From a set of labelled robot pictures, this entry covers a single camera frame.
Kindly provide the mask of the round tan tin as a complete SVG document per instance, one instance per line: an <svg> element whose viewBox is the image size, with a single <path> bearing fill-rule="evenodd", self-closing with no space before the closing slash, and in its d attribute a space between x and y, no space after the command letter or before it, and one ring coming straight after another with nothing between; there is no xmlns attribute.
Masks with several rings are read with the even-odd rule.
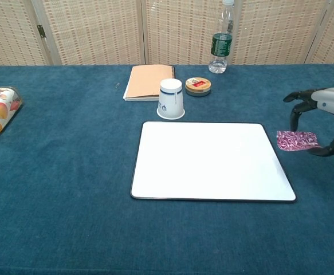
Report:
<svg viewBox="0 0 334 275"><path fill-rule="evenodd" d="M211 92L211 82L203 77L191 77L185 81L185 89L190 96L207 96Z"/></svg>

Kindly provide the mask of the clear green-label water bottle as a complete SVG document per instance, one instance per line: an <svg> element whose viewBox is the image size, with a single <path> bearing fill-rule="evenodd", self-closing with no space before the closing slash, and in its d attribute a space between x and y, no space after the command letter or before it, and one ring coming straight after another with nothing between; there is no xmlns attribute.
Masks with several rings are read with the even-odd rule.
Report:
<svg viewBox="0 0 334 275"><path fill-rule="evenodd" d="M222 0L222 11L211 40L211 60L208 67L212 73L221 74L227 68L227 58L233 41L233 27L234 0Z"/></svg>

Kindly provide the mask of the woven bamboo folding screen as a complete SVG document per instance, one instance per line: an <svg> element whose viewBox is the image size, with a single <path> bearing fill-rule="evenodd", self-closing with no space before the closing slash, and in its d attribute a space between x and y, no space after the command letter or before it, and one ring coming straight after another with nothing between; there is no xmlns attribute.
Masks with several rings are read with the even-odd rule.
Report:
<svg viewBox="0 0 334 275"><path fill-rule="evenodd" d="M0 0L0 65L206 65L221 11L222 0ZM334 64L334 0L234 0L228 62Z"/></svg>

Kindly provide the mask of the pink patterned eraser pad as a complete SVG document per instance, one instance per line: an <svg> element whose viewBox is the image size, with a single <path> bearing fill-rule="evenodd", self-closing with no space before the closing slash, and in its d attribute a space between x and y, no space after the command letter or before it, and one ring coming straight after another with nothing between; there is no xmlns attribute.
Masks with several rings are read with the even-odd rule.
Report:
<svg viewBox="0 0 334 275"><path fill-rule="evenodd" d="M317 141L317 136L313 132L277 131L276 139L278 148L286 152L321 147Z"/></svg>

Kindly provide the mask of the blue table cloth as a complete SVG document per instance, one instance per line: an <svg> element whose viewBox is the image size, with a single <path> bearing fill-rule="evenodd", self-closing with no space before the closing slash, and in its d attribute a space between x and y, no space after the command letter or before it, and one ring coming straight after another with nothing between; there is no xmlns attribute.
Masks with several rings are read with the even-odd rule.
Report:
<svg viewBox="0 0 334 275"><path fill-rule="evenodd" d="M277 155L295 203L130 196L155 102L131 67L0 66L23 107L0 134L2 275L334 275L334 156Z"/></svg>

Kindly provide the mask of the tan spiral notebook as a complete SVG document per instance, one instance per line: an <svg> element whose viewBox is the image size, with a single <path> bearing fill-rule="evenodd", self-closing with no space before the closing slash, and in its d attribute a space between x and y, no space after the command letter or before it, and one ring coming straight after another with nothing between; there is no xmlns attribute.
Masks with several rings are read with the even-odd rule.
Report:
<svg viewBox="0 0 334 275"><path fill-rule="evenodd" d="M132 67L123 99L125 101L158 101L160 82L174 78L172 65L135 65Z"/></svg>

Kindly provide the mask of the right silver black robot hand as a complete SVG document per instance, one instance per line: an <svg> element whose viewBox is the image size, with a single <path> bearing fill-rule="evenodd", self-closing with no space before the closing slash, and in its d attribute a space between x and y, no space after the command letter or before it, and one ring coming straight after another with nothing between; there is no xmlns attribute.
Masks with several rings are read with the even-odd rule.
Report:
<svg viewBox="0 0 334 275"><path fill-rule="evenodd" d="M291 131L296 131L298 129L299 118L304 112L320 109L334 115L334 87L292 92L283 99L286 103L293 100L301 100L302 102L295 105L290 113L289 125ZM326 147L311 148L308 152L316 156L332 156L334 155L334 139L330 145Z"/></svg>

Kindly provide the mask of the upturned white paper cup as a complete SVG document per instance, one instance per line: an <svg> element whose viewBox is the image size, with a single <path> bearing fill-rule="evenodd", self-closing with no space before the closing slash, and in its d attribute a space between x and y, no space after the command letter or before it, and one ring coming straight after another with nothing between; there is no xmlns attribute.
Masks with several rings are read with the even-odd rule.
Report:
<svg viewBox="0 0 334 275"><path fill-rule="evenodd" d="M156 113L166 120L177 120L184 116L182 82L167 78L160 82L160 93Z"/></svg>

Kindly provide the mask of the white board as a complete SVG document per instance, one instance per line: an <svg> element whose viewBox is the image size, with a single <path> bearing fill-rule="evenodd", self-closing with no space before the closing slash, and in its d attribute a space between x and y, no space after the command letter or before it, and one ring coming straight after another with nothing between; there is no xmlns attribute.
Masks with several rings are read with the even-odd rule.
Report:
<svg viewBox="0 0 334 275"><path fill-rule="evenodd" d="M145 122L131 196L214 201L296 200L268 134L259 123Z"/></svg>

